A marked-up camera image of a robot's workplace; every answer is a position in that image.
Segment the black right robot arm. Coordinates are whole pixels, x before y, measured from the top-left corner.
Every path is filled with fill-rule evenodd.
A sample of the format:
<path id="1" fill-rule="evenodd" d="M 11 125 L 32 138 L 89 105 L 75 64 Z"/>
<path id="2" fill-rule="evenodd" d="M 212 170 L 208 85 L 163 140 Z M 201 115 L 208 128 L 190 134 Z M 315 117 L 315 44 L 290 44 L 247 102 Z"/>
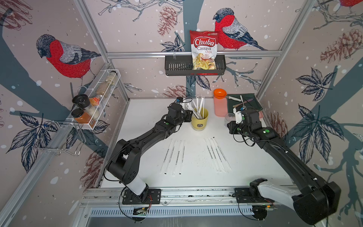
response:
<path id="1" fill-rule="evenodd" d="M 300 160 L 274 129 L 263 127 L 259 112 L 253 109 L 234 110 L 235 120 L 227 124 L 232 135 L 240 134 L 265 150 L 291 177 L 297 190 L 259 178 L 250 182 L 249 192 L 236 188 L 238 203 L 249 197 L 253 202 L 277 201 L 292 209 L 302 221 L 314 225 L 328 220 L 338 209 L 341 189 L 335 182 L 326 182 Z"/>

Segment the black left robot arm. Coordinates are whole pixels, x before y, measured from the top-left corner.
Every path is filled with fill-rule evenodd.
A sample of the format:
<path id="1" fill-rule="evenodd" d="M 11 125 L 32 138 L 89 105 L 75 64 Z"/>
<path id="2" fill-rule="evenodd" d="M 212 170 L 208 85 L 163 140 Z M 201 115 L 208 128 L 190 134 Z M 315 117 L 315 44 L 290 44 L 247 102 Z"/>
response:
<path id="1" fill-rule="evenodd" d="M 142 155 L 158 142 L 177 132 L 177 127 L 192 121 L 192 110 L 185 110 L 179 103 L 172 103 L 152 129 L 141 136 L 119 140 L 105 169 L 124 184 L 141 202 L 148 198 L 148 185 L 138 176 Z"/>

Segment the straw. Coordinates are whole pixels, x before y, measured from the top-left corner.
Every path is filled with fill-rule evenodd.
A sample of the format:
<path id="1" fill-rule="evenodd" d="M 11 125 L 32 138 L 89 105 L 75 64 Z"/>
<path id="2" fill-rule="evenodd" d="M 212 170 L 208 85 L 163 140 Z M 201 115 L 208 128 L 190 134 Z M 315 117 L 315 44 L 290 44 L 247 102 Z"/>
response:
<path id="1" fill-rule="evenodd" d="M 171 147 L 172 143 L 173 143 L 173 139 L 170 140 L 170 143 L 168 145 L 167 152 L 166 152 L 166 155 L 164 157 L 164 160 L 163 160 L 163 163 L 161 165 L 161 169 L 160 169 L 159 173 L 162 173 L 162 171 L 163 171 L 163 167 L 164 167 L 164 164 L 166 163 L 166 159 L 168 157 L 168 153 L 169 153 L 169 150 L 170 150 L 170 147 Z"/>
<path id="2" fill-rule="evenodd" d="M 177 157 L 176 157 L 175 166 L 174 166 L 174 169 L 173 169 L 173 176 L 176 175 L 176 169 L 177 169 L 177 166 L 178 166 L 178 160 L 179 160 L 181 146 L 182 146 L 182 141 L 179 141 L 179 144 L 178 144 L 178 147 L 177 147 L 178 148 L 177 149 Z"/>
<path id="3" fill-rule="evenodd" d="M 220 160 L 221 169 L 222 169 L 225 173 L 227 173 L 227 171 L 226 171 L 226 169 L 225 169 L 225 167 L 224 167 L 223 161 L 222 161 L 222 159 L 221 159 L 221 157 L 220 157 L 220 154 L 219 154 L 219 150 L 218 150 L 218 148 L 217 148 L 217 145 L 216 145 L 216 143 L 214 142 L 214 138 L 212 138 L 212 144 L 214 145 L 214 147 L 215 147 L 215 149 L 216 149 L 216 152 L 217 152 L 217 156 L 218 156 L 218 158 L 219 158 L 219 160 Z"/>
<path id="4" fill-rule="evenodd" d="M 228 162 L 228 160 L 227 160 L 227 158 L 226 158 L 225 154 L 223 153 L 223 151 L 222 151 L 221 147 L 219 146 L 218 142 L 216 141 L 216 139 L 215 139 L 214 137 L 212 138 L 212 140 L 213 140 L 213 142 L 215 143 L 215 145 L 217 146 L 217 148 L 218 148 L 219 152 L 221 153 L 221 155 L 222 155 L 223 159 L 225 160 L 225 162 L 226 162 L 226 164 L 227 164 L 228 168 L 229 168 L 230 170 L 232 170 L 232 168 L 231 168 L 231 166 L 230 166 L 230 164 L 229 164 L 229 162 Z"/>
<path id="5" fill-rule="evenodd" d="M 181 166 L 180 166 L 179 175 L 182 174 L 183 161 L 184 161 L 184 153 L 185 153 L 185 144 L 186 144 L 186 140 L 184 139 L 183 142 L 182 142 Z"/>
<path id="6" fill-rule="evenodd" d="M 212 146 L 211 140 L 210 140 L 210 138 L 208 138 L 207 140 L 208 140 L 208 142 L 209 142 L 209 144 L 210 144 L 210 146 L 211 146 L 211 149 L 212 149 L 212 153 L 213 153 L 213 157 L 214 157 L 214 160 L 215 160 L 215 163 L 216 163 L 217 170 L 218 170 L 218 172 L 222 172 L 221 168 L 219 167 L 218 160 L 217 160 L 217 158 L 216 158 L 216 154 L 215 154 L 215 152 L 214 152 L 214 149 L 213 149 L 213 146 Z"/>
<path id="7" fill-rule="evenodd" d="M 216 172 L 219 172 L 219 170 L 218 170 L 218 166 L 217 166 L 217 165 L 216 165 L 216 163 L 215 163 L 215 160 L 214 160 L 214 158 L 213 158 L 213 156 L 212 156 L 212 152 L 211 152 L 211 150 L 210 150 L 210 147 L 209 147 L 209 144 L 208 144 L 208 142 L 207 142 L 206 138 L 204 138 L 204 141 L 205 141 L 205 144 L 206 144 L 206 146 L 207 146 L 207 150 L 208 150 L 208 152 L 209 152 L 209 154 L 210 154 L 211 160 L 212 160 L 212 162 L 213 162 L 214 168 L 215 168 Z"/>
<path id="8" fill-rule="evenodd" d="M 170 163 L 171 163 L 171 160 L 172 160 L 173 152 L 174 152 L 174 150 L 175 150 L 175 145 L 176 145 L 176 143 L 177 143 L 177 141 L 175 141 L 175 142 L 174 142 L 174 144 L 173 144 L 173 146 L 172 146 L 172 151 L 171 151 L 171 154 L 170 154 L 170 156 L 169 156 L 169 160 L 168 160 L 168 162 L 167 162 L 166 169 L 165 169 L 165 172 L 164 172 L 164 174 L 165 174 L 165 175 L 167 175 L 168 167 L 169 167 L 169 165 L 170 165 Z"/>

